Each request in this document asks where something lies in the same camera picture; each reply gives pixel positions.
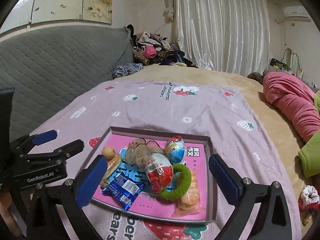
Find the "barcode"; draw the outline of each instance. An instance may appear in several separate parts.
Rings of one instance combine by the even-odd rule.
[[[126,204],[128,204],[128,202],[129,202],[129,199],[124,195],[120,198],[120,200],[122,200]]]
[[[136,184],[134,184],[132,181],[130,181],[130,180],[127,180],[127,181],[122,185],[122,187],[123,187],[126,191],[129,191],[132,195],[139,190],[139,187],[138,187]]]
[[[162,167],[162,163],[151,163],[148,167],[147,167],[147,173],[152,172],[158,168]]]

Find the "beige bed sheet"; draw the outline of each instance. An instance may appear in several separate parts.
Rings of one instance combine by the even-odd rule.
[[[151,65],[143,70],[119,78],[120,80],[139,81],[172,81],[187,84],[233,86],[239,88],[248,104],[264,124],[270,138],[278,149],[281,161],[289,175],[296,198],[306,184],[311,181],[303,176],[298,151],[304,145],[303,140],[285,117],[272,105],[268,104],[263,95],[263,86],[255,80],[237,74],[217,72],[206,69],[187,68],[180,66]],[[309,229],[302,228],[303,235]]]

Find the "blue gripper pad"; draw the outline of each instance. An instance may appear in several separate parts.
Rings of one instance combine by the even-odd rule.
[[[237,206],[243,193],[241,177],[229,168],[218,154],[209,158],[209,170],[230,205]]]
[[[55,131],[55,130],[47,131],[44,133],[37,134],[33,138],[32,143],[34,145],[39,146],[41,144],[44,144],[46,142],[50,142],[50,141],[54,140],[55,138],[57,138],[57,136],[58,136],[57,131]]]
[[[89,205],[103,175],[107,171],[107,167],[106,157],[98,155],[90,166],[82,170],[76,177],[76,202],[79,208]]]

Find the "white curtain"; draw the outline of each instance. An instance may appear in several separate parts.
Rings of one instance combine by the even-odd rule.
[[[267,0],[174,3],[174,41],[199,67],[243,76],[268,68]]]

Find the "pink clothing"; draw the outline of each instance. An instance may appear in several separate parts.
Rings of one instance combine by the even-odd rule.
[[[146,45],[144,48],[146,58],[153,58],[157,55],[156,49],[153,46]]]
[[[315,93],[300,79],[284,72],[270,72],[263,78],[263,94],[292,122],[305,142],[320,130],[320,116],[313,102]]]

